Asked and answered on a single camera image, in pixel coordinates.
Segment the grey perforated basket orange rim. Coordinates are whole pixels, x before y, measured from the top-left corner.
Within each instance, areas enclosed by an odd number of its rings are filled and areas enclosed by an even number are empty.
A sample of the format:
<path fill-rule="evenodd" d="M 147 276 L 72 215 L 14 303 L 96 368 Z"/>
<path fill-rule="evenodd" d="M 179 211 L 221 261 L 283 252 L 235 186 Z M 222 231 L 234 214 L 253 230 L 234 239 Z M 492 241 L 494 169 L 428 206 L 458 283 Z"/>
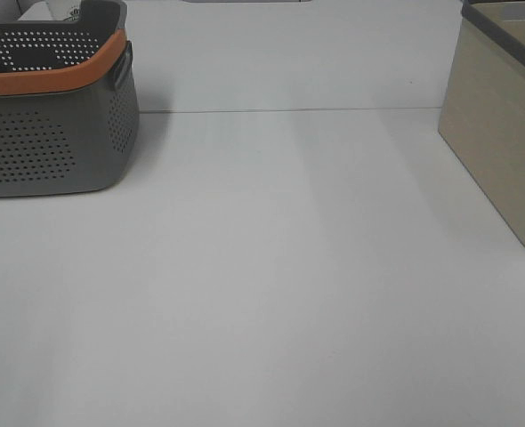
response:
<path fill-rule="evenodd" d="M 90 192 L 124 173 L 139 127 L 126 4 L 0 22 L 0 197 Z"/>

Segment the beige basket grey rim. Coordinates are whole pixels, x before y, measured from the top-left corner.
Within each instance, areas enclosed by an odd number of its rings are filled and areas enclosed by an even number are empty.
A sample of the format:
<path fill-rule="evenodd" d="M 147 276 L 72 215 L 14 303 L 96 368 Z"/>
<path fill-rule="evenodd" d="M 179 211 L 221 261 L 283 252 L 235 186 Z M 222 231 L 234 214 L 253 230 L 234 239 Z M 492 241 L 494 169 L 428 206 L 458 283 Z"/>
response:
<path fill-rule="evenodd" d="M 525 1 L 465 1 L 439 134 L 525 247 Z"/>

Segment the white object behind basket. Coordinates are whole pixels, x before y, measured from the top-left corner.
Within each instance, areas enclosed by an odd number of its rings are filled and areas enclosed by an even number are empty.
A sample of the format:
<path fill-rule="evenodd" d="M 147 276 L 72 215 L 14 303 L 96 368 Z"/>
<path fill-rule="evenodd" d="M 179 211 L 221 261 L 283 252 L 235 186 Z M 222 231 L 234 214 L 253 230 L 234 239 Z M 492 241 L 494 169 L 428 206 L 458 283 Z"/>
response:
<path fill-rule="evenodd" d="M 74 21 L 80 13 L 81 0 L 19 0 L 20 20 Z"/>

